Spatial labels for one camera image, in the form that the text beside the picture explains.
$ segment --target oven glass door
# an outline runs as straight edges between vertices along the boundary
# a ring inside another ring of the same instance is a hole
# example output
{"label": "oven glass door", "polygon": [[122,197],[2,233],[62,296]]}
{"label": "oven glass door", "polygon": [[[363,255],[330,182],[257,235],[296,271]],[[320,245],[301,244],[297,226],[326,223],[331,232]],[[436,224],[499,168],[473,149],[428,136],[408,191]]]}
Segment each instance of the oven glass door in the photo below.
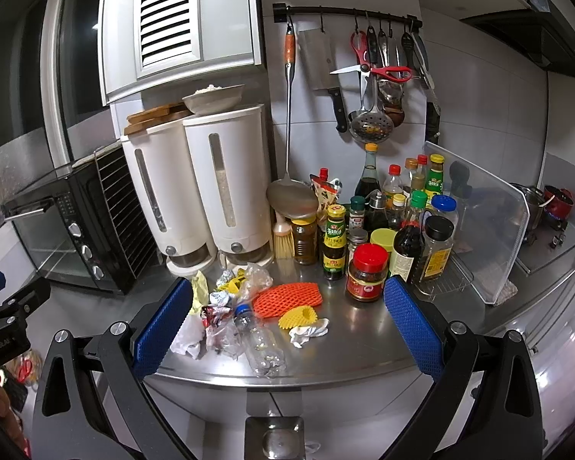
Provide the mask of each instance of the oven glass door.
{"label": "oven glass door", "polygon": [[20,239],[42,276],[97,288],[57,208],[52,203],[44,212],[24,212],[12,219]]}

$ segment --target white rice dispenser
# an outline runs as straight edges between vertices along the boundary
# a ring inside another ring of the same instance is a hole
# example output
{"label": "white rice dispenser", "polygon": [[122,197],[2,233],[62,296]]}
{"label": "white rice dispenser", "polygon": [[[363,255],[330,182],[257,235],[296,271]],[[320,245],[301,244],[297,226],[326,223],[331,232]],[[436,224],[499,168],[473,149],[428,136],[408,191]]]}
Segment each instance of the white rice dispenser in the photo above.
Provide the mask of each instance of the white rice dispenser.
{"label": "white rice dispenser", "polygon": [[182,120],[213,240],[232,264],[273,259],[262,108]]}
{"label": "white rice dispenser", "polygon": [[191,276],[216,248],[205,217],[181,119],[121,137],[138,199],[167,267]]}

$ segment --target pot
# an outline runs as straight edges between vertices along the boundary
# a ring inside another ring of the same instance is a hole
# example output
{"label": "pot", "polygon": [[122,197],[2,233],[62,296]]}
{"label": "pot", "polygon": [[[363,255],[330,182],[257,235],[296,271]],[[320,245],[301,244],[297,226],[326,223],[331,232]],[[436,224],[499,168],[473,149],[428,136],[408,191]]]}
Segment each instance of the pot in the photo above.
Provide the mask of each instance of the pot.
{"label": "pot", "polygon": [[547,204],[545,212],[554,219],[564,221],[567,219],[568,214],[573,209],[573,195],[566,188],[558,189],[552,185],[546,185],[544,198],[545,200],[554,197],[554,199]]}
{"label": "pot", "polygon": [[526,198],[526,204],[528,205],[528,210],[531,214],[531,217],[529,218],[526,225],[526,231],[531,232],[537,228],[539,221],[541,221],[541,215],[543,215],[543,208],[540,207],[541,204],[545,202],[543,192],[534,186],[526,187],[517,183],[512,183],[512,185],[520,192],[522,192]]}

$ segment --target cabinet vent louver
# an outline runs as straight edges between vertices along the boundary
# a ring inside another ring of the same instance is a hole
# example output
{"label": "cabinet vent louver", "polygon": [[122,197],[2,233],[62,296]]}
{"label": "cabinet vent louver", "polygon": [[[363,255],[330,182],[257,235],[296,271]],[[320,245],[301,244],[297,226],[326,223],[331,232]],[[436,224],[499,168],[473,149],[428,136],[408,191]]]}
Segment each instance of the cabinet vent louver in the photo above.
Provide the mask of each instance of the cabinet vent louver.
{"label": "cabinet vent louver", "polygon": [[192,52],[196,0],[140,0],[140,54],[150,64]]}

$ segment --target range hood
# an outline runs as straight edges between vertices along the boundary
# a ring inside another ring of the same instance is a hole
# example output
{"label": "range hood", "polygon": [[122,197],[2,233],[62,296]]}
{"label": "range hood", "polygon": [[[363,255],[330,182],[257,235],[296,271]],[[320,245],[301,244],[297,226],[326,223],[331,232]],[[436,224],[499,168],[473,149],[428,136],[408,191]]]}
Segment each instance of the range hood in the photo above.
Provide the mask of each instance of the range hood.
{"label": "range hood", "polygon": [[550,0],[528,0],[529,10],[508,10],[463,19],[546,71],[575,78],[575,31]]}

